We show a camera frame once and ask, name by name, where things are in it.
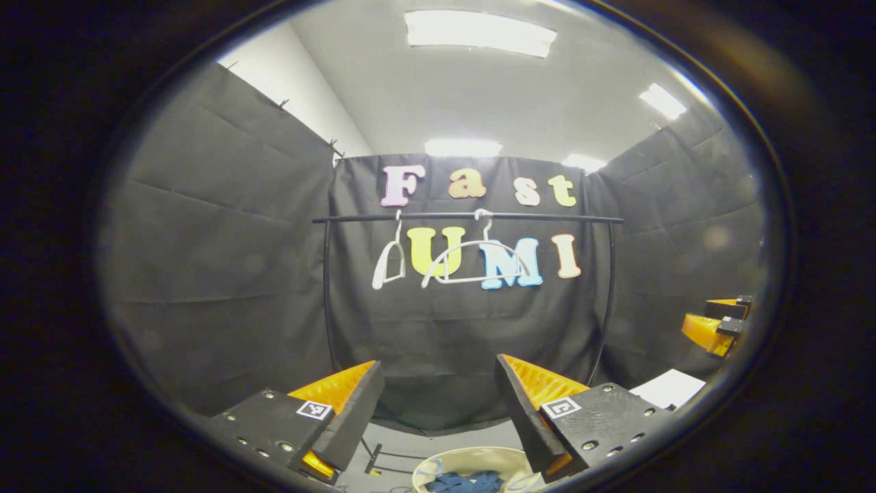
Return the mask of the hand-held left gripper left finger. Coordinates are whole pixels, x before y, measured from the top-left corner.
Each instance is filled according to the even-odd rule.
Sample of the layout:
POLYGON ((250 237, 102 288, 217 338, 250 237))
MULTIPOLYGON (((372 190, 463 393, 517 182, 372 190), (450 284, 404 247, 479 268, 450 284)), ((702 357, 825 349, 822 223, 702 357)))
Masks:
POLYGON ((335 485, 359 446, 385 387, 379 361, 344 369, 300 389, 265 388, 205 419, 235 449, 335 485))

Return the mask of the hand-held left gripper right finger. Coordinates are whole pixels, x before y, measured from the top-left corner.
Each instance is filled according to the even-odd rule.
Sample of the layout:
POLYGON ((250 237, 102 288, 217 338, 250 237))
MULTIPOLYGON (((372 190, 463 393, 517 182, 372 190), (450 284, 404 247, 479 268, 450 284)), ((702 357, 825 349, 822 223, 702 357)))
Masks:
POLYGON ((512 355, 495 357, 495 378, 526 459, 547 483, 638 451, 675 419, 619 384, 588 387, 512 355))

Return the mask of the cream laundry hamper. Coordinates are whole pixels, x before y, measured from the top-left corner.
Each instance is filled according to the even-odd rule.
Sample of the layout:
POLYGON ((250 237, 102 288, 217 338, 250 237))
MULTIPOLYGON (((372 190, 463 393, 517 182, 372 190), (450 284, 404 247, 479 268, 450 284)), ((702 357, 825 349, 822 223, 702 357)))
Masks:
POLYGON ((425 459, 412 474, 413 491, 428 493, 425 484, 444 473, 472 473, 494 470, 506 483, 500 493, 529 493, 541 482, 541 475, 530 468, 523 451, 510 447, 463 447, 425 459))

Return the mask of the blue corduroy jacket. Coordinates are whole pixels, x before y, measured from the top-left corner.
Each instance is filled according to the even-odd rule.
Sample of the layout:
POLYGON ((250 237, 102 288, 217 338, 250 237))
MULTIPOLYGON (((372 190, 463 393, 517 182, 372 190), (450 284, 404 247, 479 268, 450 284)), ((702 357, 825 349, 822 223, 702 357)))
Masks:
POLYGON ((506 482, 494 470, 470 475, 444 473, 425 484, 428 493, 500 493, 506 482))

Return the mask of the white plastic hanger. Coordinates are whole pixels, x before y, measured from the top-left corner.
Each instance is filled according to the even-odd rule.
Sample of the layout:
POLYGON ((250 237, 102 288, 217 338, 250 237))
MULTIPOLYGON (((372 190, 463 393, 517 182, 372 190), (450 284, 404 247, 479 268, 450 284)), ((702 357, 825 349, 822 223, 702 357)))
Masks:
POLYGON ((396 231, 394 239, 385 244, 381 252, 381 256, 379 256, 378 261, 376 261, 376 265, 372 275, 373 290, 381 290, 381 288, 384 287, 386 283, 393 283, 394 281, 407 277, 406 253, 404 252, 403 243, 401 241, 401 231, 403 223, 401 210, 397 210, 395 215, 395 221, 396 231), (390 265, 390 255, 392 251, 396 251, 398 253, 398 272, 396 275, 391 276, 389 275, 388 268, 390 265))
POLYGON ((524 277, 537 277, 537 271, 532 270, 528 255, 524 255, 519 250, 491 237, 495 213, 486 209, 477 209, 473 212, 473 218, 485 221, 484 228, 482 228, 482 238, 460 242, 440 253, 426 269, 420 287, 426 288, 432 281, 435 281, 435 283, 442 285, 477 283, 486 290, 495 290, 495 288, 500 288, 502 284, 519 283, 519 280, 524 277), (450 272, 450 256, 462 253, 464 249, 478 249, 482 253, 484 274, 453 277, 450 272))

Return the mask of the black metal clothes rack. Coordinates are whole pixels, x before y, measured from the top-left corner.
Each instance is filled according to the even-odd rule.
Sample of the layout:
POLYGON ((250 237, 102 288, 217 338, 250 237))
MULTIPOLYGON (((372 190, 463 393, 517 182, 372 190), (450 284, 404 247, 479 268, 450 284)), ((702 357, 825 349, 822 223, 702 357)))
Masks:
MULTIPOLYGON (((607 226, 607 234, 608 239, 607 243, 609 246, 609 279, 608 279, 608 294, 607 294, 607 302, 605 305, 604 316, 602 321, 597 324, 597 329, 595 329, 594 340, 592 341, 592 347, 595 351, 595 356, 593 362, 588 369, 588 377, 586 383, 591 383, 595 372, 600 368, 600 359, 603 355, 603 350, 605 346, 605 336, 609 331, 610 327, 610 317, 611 312, 613 312, 613 301, 614 301, 614 288, 615 288, 615 265, 616 265, 616 246, 615 246, 615 233, 613 230, 614 225, 623 224, 624 220, 622 218, 611 218, 610 216, 587 216, 587 215, 563 215, 563 214, 534 214, 534 213, 520 213, 520 212, 494 212, 495 218, 498 220, 522 220, 522 221, 563 221, 563 222, 575 222, 580 224, 602 224, 607 226)), ((324 244, 323 244, 323 255, 324 255, 324 266, 323 266, 323 294, 324 294, 324 318, 326 322, 326 330, 328 330, 328 342, 331 349, 333 348, 332 344, 334 344, 333 333, 335 331, 337 333, 340 331, 335 328, 334 324, 334 314, 333 308, 331 306, 331 260, 329 259, 329 253, 331 252, 331 230, 332 224, 335 223, 364 223, 364 222, 376 222, 376 221, 395 221, 395 215, 387 215, 387 214, 370 214, 370 215, 346 215, 346 216, 325 216, 325 218, 315 218, 311 220, 313 224, 326 224, 324 228, 324 244)), ((473 212, 420 212, 420 213, 402 213, 402 221, 404 220, 472 220, 476 221, 473 218, 473 212)), ((500 424, 500 419, 492 419, 485 421, 484 423, 471 424, 471 425, 462 425, 462 427, 451 427, 449 429, 422 429, 419 427, 414 427, 410 424, 404 424, 397 420, 392 420, 390 418, 376 418, 376 424, 382 425, 382 427, 388 427, 395 431, 400 431, 401 433, 410 433, 418 437, 425 437, 428 439, 434 439, 438 437, 450 436, 451 434, 456 433, 469 433, 469 431, 479 431, 485 429, 486 427, 491 427, 492 425, 500 424)))

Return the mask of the white flat panel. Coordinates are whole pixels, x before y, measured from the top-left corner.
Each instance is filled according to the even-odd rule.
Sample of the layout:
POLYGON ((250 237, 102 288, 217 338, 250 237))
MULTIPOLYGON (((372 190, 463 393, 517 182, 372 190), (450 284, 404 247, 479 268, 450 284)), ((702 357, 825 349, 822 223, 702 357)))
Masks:
POLYGON ((701 379, 670 369, 659 377, 629 390, 629 393, 664 409, 678 408, 697 395, 704 385, 705 381, 701 379))

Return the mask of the black backdrop cloth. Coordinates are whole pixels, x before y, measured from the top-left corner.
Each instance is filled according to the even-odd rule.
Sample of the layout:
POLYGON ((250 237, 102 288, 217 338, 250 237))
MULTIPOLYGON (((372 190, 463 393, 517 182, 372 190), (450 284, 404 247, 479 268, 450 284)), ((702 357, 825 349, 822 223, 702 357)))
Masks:
POLYGON ((385 154, 333 163, 315 132, 219 64, 155 115, 129 156, 101 233, 120 327, 173 400, 214 415, 271 387, 295 390, 380 361, 374 419, 445 435, 508 418, 494 373, 506 353, 583 383, 627 387, 670 368, 700 379, 719 358, 681 334, 709 299, 757 296, 767 212, 748 155, 694 108, 593 175, 545 160, 385 154), (407 219, 407 277, 375 290, 392 221, 385 171, 422 166, 407 213, 563 215, 494 222, 531 277, 420 282, 482 236, 469 219, 407 219))

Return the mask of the ceiling light panel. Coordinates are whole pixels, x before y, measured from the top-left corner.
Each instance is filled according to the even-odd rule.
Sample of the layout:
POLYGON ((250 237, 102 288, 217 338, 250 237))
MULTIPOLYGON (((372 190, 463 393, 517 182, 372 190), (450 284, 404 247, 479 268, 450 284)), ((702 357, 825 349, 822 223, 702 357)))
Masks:
POLYGON ((502 144, 488 140, 438 138, 424 143, 427 154, 435 157, 491 158, 500 155, 502 144))
POLYGON ((676 121, 679 116, 688 112, 688 108, 684 103, 659 84, 650 84, 647 90, 639 94, 639 100, 657 110, 669 121, 676 121))
POLYGON ((558 35, 544 26, 472 10, 410 10, 404 22, 412 47, 487 48, 541 59, 558 35))
POLYGON ((563 166, 571 166, 572 168, 581 169, 586 175, 590 175, 604 168, 607 165, 607 161, 592 158, 585 154, 570 153, 561 164, 563 166))

